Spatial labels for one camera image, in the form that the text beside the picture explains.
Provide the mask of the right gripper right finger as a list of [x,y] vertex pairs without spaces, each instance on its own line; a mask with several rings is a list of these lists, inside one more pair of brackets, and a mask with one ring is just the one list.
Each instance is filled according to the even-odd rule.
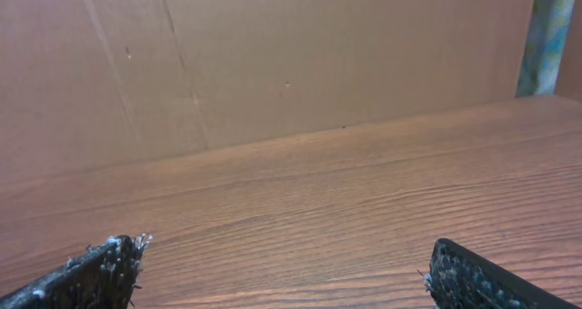
[[436,240],[423,279],[438,309],[579,309],[446,238]]

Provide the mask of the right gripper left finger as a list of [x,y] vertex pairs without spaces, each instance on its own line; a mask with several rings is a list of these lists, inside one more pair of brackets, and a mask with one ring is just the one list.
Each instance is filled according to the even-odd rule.
[[55,271],[1,297],[1,309],[126,309],[139,288],[142,259],[153,239],[111,236],[89,245]]

